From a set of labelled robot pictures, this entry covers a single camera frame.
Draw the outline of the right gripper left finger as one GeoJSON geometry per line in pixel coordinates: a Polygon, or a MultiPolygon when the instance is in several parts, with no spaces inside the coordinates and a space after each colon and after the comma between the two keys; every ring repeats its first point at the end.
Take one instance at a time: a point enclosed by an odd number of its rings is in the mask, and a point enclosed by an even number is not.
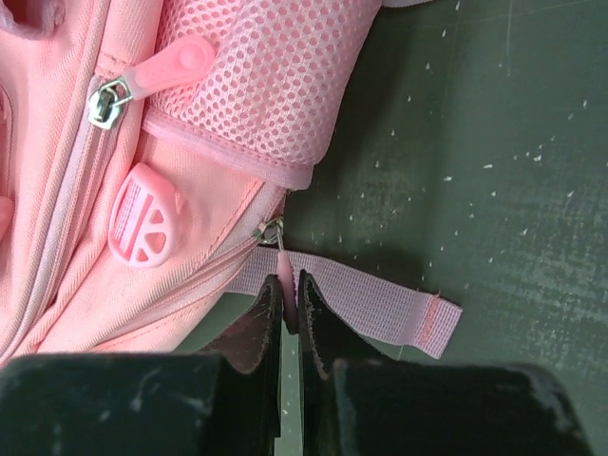
{"type": "Polygon", "coordinates": [[[191,353],[55,353],[1,371],[5,455],[271,455],[283,292],[191,353]]]}

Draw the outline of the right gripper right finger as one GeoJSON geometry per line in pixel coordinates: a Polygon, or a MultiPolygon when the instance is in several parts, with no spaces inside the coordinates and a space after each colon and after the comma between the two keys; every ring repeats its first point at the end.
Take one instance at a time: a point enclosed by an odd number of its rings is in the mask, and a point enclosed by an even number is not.
{"type": "Polygon", "coordinates": [[[397,361],[298,280],[307,455],[588,455],[557,379],[529,364],[397,361]]]}

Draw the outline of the pink student backpack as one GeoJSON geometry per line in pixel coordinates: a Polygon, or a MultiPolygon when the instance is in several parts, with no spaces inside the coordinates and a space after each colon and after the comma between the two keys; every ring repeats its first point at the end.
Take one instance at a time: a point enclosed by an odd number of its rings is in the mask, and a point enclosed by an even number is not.
{"type": "Polygon", "coordinates": [[[440,357],[461,309],[276,253],[378,1],[5,1],[1,359],[174,350],[224,292],[316,273],[359,333],[440,357]]]}

